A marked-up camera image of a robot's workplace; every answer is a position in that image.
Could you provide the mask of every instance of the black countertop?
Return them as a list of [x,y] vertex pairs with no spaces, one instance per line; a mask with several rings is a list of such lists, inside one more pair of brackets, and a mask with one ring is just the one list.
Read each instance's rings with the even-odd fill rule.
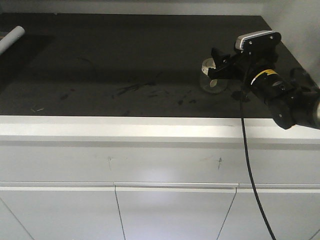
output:
[[[0,31],[26,35],[0,56],[0,115],[239,118],[232,94],[199,85],[213,46],[270,29],[260,16],[0,15]],[[299,63],[280,44],[277,71]],[[247,118],[270,118],[252,93]]]

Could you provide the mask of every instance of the cabinet door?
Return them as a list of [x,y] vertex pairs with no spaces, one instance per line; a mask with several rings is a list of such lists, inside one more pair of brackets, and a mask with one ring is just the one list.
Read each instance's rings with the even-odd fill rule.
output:
[[114,187],[20,187],[0,196],[36,240],[123,240]]
[[19,220],[10,212],[0,200],[0,239],[32,240],[28,232],[19,223]]
[[235,190],[117,187],[127,240],[216,239]]
[[[239,191],[219,240],[270,240],[254,194]],[[259,197],[277,239],[308,240],[320,229],[319,190],[261,189]]]

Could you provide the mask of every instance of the white wall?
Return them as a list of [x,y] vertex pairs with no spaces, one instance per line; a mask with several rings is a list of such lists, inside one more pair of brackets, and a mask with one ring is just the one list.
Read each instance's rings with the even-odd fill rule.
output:
[[267,0],[0,0],[4,12],[260,15]]
[[320,1],[271,0],[262,16],[282,34],[282,41],[320,84]]

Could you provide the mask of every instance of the white tube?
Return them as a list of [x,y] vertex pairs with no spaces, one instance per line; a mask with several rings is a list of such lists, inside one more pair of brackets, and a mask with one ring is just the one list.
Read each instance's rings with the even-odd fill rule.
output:
[[21,26],[16,26],[11,32],[0,40],[0,55],[3,54],[12,44],[25,34],[25,30]]

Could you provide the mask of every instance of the power cord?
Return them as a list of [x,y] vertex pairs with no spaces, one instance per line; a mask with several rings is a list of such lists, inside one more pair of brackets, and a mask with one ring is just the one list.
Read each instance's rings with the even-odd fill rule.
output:
[[246,70],[244,77],[243,77],[243,83],[241,86],[241,97],[240,97],[240,116],[241,116],[241,124],[242,124],[242,134],[243,134],[243,144],[244,144],[244,151],[245,151],[246,166],[248,168],[248,173],[249,173],[249,177],[250,177],[250,181],[251,181],[251,186],[252,186],[252,189],[254,192],[255,200],[259,206],[264,223],[265,223],[266,227],[268,228],[268,231],[269,231],[269,234],[270,234],[272,240],[277,240],[274,235],[274,232],[272,231],[271,226],[268,222],[268,219],[266,217],[266,214],[265,214],[265,211],[262,207],[262,204],[260,202],[259,195],[258,195],[258,192],[256,189],[256,184],[255,184],[254,177],[253,177],[252,171],[251,171],[251,166],[250,166],[247,135],[246,135],[246,126],[245,126],[245,118],[244,118],[244,107],[243,107],[243,98],[247,97],[247,95],[244,94],[244,90],[245,90],[245,84],[246,84],[246,80],[247,80],[250,68],[251,68],[251,63],[250,63],[250,65],[249,65],[248,69]]

